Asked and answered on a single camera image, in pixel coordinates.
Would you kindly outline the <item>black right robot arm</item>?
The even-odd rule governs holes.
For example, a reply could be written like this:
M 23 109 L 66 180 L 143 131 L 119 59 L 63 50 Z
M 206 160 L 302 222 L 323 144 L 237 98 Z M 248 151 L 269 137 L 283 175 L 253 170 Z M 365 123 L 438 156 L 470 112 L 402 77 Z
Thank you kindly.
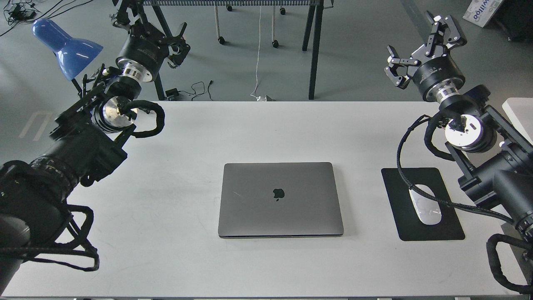
M 461 93 L 465 77 L 452 59 L 451 50 L 467 43 L 461 27 L 451 15 L 425 13 L 431 24 L 428 40 L 409 57 L 399 57 L 388 45 L 385 74 L 395 87 L 410 82 L 426 102 L 438 103 L 434 116 L 423 115 L 407 129 L 397 152 L 396 165 L 409 190 L 470 213 L 495 217 L 514 226 L 520 238 L 494 234 L 486 243 L 491 273 L 501 286 L 532 295 L 532 285 L 510 282 L 501 269 L 499 243 L 523 250 L 523 259 L 532 263 L 532 144 L 493 106 L 487 105 L 490 91 L 482 84 Z M 455 162 L 463 175 L 460 189 L 473 201 L 463 205 L 438 199 L 415 186 L 401 166 L 401 152 L 410 133 L 427 123 L 424 144 L 432 154 Z

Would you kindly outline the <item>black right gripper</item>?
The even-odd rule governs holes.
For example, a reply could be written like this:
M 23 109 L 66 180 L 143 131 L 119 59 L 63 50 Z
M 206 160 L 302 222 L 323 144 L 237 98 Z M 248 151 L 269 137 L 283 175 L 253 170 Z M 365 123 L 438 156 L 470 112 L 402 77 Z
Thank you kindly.
M 468 40 L 451 15 L 434 16 L 425 11 L 425 17 L 432 27 L 427 42 L 421 47 L 421 58 L 400 58 L 396 49 L 388 45 L 388 66 L 384 72 L 395 87 L 404 90 L 412 80 L 424 101 L 441 104 L 460 95 L 465 77 L 449 53 L 466 45 Z

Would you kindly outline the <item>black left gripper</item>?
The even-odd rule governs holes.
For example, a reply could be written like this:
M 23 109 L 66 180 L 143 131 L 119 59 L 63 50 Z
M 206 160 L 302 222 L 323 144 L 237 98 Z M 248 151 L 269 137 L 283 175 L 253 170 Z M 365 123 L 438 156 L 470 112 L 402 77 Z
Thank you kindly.
M 167 45 L 173 50 L 168 56 L 168 66 L 181 66 L 191 49 L 184 39 L 188 23 L 181 23 L 179 35 L 172 36 L 167 23 L 165 23 L 165 34 L 149 22 L 143 24 L 141 21 L 135 21 L 131 25 L 128 10 L 133 17 L 138 16 L 143 0 L 112 0 L 112 4 L 117 8 L 117 12 L 111 15 L 112 26 L 128 30 L 128 37 L 116 58 L 118 67 L 125 68 L 127 63 L 136 63 L 144 68 L 142 81 L 153 82 L 159 74 L 164 59 L 169 55 Z M 165 37 L 167 45 L 162 44 Z

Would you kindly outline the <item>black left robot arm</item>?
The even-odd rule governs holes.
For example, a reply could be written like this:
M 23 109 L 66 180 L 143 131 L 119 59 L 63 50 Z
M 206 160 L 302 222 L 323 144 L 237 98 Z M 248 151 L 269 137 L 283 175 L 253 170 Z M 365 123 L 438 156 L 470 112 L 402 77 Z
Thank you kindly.
M 1 165 L 1 291 L 21 264 L 54 263 L 41 254 L 91 258 L 90 267 L 67 262 L 59 265 L 85 272 L 97 271 L 97 249 L 88 241 L 94 221 L 92 209 L 71 205 L 67 199 L 78 185 L 91 186 L 117 169 L 127 158 L 123 146 L 130 137 L 149 138 L 162 132 L 163 108 L 139 100 L 141 84 L 154 82 L 162 95 L 159 71 L 165 59 L 180 66 L 190 51 L 181 25 L 173 36 L 162 13 L 163 0 L 114 0 L 118 12 L 113 25 L 128 36 L 116 67 L 101 65 L 82 85 L 76 81 L 102 51 L 90 40 L 72 38 L 52 20 L 42 18 L 32 32 L 58 59 L 79 99 L 55 120 L 53 145 L 30 163 Z

